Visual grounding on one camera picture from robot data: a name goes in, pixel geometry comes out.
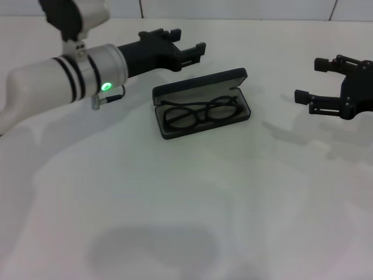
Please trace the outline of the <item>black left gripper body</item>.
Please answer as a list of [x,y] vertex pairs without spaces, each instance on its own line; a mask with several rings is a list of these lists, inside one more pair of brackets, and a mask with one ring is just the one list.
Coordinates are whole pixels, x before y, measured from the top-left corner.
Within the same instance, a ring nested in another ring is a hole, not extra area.
[[118,47],[125,58],[130,78],[155,69],[177,72],[179,49],[175,45],[162,45],[161,32],[162,29],[142,31],[139,41]]

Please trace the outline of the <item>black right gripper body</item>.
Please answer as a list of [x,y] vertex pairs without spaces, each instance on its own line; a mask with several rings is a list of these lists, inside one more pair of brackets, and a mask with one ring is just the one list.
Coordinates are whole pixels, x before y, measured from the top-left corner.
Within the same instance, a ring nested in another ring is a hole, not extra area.
[[363,112],[372,112],[372,61],[361,62],[346,75],[340,99],[340,118],[344,120],[352,120]]

